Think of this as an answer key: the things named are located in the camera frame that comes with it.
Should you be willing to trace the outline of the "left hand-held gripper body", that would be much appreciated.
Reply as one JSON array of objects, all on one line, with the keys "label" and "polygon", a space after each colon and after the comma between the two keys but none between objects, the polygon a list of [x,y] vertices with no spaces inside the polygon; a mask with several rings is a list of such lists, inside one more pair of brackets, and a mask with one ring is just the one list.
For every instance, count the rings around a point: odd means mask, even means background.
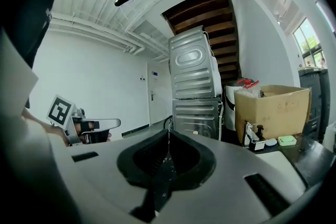
[{"label": "left hand-held gripper body", "polygon": [[118,128],[121,125],[120,119],[90,119],[85,115],[82,108],[76,107],[63,97],[56,95],[48,110],[47,119],[54,125],[62,128],[70,145],[84,144],[78,137],[75,124],[81,122],[94,122],[93,131],[85,131],[82,127],[83,135],[89,144],[102,143],[100,139],[109,133],[111,129]]}]

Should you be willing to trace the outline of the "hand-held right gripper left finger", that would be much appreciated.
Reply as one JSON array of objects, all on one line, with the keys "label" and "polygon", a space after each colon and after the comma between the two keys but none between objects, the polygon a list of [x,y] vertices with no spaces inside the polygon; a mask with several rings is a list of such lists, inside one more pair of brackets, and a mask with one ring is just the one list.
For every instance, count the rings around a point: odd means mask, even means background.
[{"label": "hand-held right gripper left finger", "polygon": [[144,222],[150,222],[155,218],[153,179],[168,149],[169,132],[161,130],[154,136],[126,148],[117,159],[118,169],[126,181],[132,186],[146,189],[142,204],[130,211],[132,216]]}]

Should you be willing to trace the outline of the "person's left hand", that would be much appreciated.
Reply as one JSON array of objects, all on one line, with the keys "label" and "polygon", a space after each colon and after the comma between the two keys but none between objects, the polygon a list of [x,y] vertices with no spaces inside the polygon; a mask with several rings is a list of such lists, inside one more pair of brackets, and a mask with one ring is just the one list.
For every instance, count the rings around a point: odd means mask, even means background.
[{"label": "person's left hand", "polygon": [[[95,124],[94,122],[81,122],[81,123],[75,124],[76,133],[84,144],[89,144],[89,142],[87,142],[86,137],[83,135],[82,127],[84,127],[85,131],[93,131],[95,128],[94,124]],[[111,141],[111,137],[112,137],[112,134],[106,132],[106,135],[103,137],[103,140],[100,139],[99,142],[109,142]]]}]

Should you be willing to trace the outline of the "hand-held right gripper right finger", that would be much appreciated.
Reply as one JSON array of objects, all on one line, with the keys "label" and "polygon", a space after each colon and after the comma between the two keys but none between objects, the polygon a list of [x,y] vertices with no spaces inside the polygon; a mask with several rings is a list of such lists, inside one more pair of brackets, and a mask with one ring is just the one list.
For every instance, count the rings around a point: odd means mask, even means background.
[{"label": "hand-held right gripper right finger", "polygon": [[161,211],[174,192],[199,188],[215,168],[216,158],[208,147],[170,131],[167,154],[154,177],[154,210]]}]

